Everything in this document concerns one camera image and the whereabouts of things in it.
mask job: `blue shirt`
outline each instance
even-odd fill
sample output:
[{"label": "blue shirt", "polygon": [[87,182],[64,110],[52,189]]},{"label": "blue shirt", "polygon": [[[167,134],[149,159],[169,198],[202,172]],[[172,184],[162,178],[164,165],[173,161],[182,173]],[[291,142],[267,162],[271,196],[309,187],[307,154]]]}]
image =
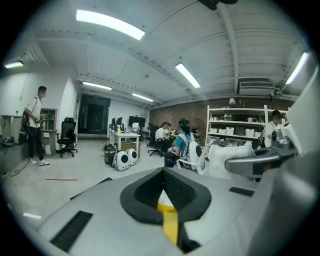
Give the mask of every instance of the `blue shirt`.
[{"label": "blue shirt", "polygon": [[[186,134],[184,131],[182,132],[186,138],[191,141],[191,134]],[[186,143],[184,142],[184,140],[182,138],[180,138],[179,136],[177,136],[175,138],[175,141],[174,141],[174,145],[176,147],[179,147],[180,148],[180,157],[182,156],[182,154],[184,153],[185,151],[185,148],[186,148]]]}]

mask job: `white box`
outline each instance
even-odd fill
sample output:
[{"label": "white box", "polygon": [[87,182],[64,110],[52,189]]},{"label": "white box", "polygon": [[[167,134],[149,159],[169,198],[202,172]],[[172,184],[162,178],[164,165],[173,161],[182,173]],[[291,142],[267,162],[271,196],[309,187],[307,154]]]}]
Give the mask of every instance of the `white box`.
[{"label": "white box", "polygon": [[255,135],[255,129],[245,129],[245,136],[253,137]]},{"label": "white box", "polygon": [[259,132],[259,131],[254,132],[254,137],[259,138],[260,136],[261,136],[261,132]]},{"label": "white box", "polygon": [[235,131],[234,127],[227,127],[226,128],[226,134],[233,135],[234,131]]},{"label": "white box", "polygon": [[227,130],[226,129],[219,129],[219,134],[226,134]]},{"label": "white box", "polygon": [[218,133],[218,129],[217,128],[210,128],[210,133],[217,134]]}]

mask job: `white chair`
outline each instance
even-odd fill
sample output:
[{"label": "white chair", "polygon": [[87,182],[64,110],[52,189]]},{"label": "white chair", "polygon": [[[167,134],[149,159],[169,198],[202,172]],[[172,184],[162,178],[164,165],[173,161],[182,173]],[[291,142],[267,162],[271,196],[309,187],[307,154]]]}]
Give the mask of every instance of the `white chair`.
[{"label": "white chair", "polygon": [[208,153],[209,153],[209,147],[210,147],[214,142],[215,142],[215,140],[213,139],[213,140],[211,140],[211,141],[204,147],[204,149],[202,150],[202,154],[200,155],[199,160],[198,160],[197,163],[192,163],[192,162],[184,161],[184,160],[182,160],[182,159],[178,159],[178,160],[176,161],[176,164],[178,165],[178,168],[179,168],[180,170],[182,169],[182,168],[181,168],[181,164],[180,164],[180,162],[182,162],[182,163],[185,163],[185,164],[188,164],[188,165],[190,165],[190,166],[195,167],[195,169],[197,170],[198,174],[203,175],[203,174],[204,174],[204,169],[205,169],[205,167],[206,167],[206,164],[204,164],[204,162],[205,162],[205,157],[206,157],[206,155],[208,155]]}]

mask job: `shelf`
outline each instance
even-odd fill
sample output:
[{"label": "shelf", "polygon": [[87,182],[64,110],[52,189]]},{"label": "shelf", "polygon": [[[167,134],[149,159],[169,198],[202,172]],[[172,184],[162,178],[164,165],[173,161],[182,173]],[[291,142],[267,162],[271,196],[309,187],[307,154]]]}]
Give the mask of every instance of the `shelf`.
[{"label": "shelf", "polygon": [[255,139],[255,140],[259,139],[258,137],[253,137],[253,136],[236,135],[236,134],[225,134],[225,133],[215,133],[215,132],[208,132],[208,135],[229,136],[229,137]]},{"label": "shelf", "polygon": [[211,124],[219,124],[219,125],[246,125],[246,126],[264,126],[264,122],[242,122],[242,121],[214,121],[210,120]]},{"label": "shelf", "polygon": [[[263,108],[209,108],[210,112],[215,113],[225,113],[225,112],[233,112],[235,114],[261,114],[264,113],[265,110]],[[268,113],[272,113],[273,109],[268,109]],[[288,111],[279,110],[280,113],[286,114]]]}]

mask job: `floor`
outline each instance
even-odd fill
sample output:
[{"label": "floor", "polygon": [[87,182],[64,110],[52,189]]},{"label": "floor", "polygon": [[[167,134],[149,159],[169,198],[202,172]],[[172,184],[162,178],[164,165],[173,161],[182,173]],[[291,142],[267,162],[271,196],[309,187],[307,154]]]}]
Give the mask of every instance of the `floor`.
[{"label": "floor", "polygon": [[[79,140],[78,153],[56,154],[48,158],[50,165],[32,165],[30,162],[14,177],[6,176],[2,185],[10,207],[19,215],[24,213],[39,216],[24,216],[29,225],[37,229],[55,210],[70,201],[71,197],[98,184],[106,178],[118,179],[133,173],[164,166],[164,158],[157,154],[149,156],[147,142],[141,143],[139,161],[125,171],[117,171],[105,164],[102,146],[104,140]],[[21,169],[27,160],[22,161],[14,170]],[[56,181],[46,179],[75,179],[76,181]]]}]

